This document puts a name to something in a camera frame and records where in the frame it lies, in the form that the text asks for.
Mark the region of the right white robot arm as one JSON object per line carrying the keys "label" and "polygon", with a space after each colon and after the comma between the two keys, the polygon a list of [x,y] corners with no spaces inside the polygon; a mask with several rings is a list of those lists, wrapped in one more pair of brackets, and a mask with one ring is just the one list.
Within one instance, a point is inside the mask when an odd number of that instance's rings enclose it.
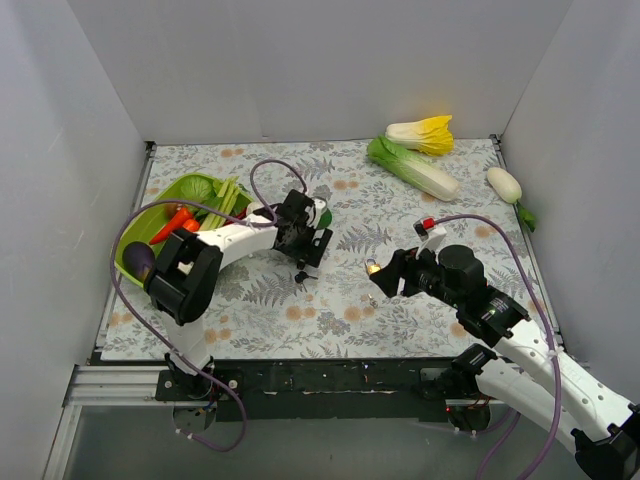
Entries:
{"label": "right white robot arm", "polygon": [[631,479],[639,471],[639,407],[607,388],[564,351],[527,311],[491,286],[471,249],[398,250],[365,263],[387,297],[425,293],[452,307],[479,344],[452,373],[464,397],[481,392],[514,408],[562,443],[591,479]]}

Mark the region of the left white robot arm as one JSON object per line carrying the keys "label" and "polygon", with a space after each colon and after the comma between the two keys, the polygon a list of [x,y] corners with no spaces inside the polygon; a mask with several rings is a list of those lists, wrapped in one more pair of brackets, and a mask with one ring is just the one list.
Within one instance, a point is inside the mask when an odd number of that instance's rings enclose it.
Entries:
{"label": "left white robot arm", "polygon": [[318,267],[332,231],[327,202],[292,190],[274,206],[247,212],[245,219],[215,230],[169,236],[144,281],[144,291],[162,313],[171,346],[170,369],[181,372],[178,387],[193,400],[213,386],[202,316],[208,309],[219,273],[257,252],[275,250],[297,268]]}

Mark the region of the black head key bunch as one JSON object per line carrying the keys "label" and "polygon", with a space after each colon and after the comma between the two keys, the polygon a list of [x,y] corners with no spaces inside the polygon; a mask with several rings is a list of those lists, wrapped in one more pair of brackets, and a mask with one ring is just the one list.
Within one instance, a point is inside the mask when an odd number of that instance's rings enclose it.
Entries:
{"label": "black head key bunch", "polygon": [[304,285],[304,282],[305,282],[307,279],[317,280],[317,277],[315,277],[315,276],[311,276],[311,275],[309,275],[309,274],[308,274],[307,272],[305,272],[305,271],[299,271],[299,272],[294,276],[294,281],[295,281],[296,285],[299,287],[299,289],[300,289],[301,291],[304,291],[304,292],[306,292],[306,291],[307,291],[307,289],[306,289],[306,287],[305,287],[305,285]]}

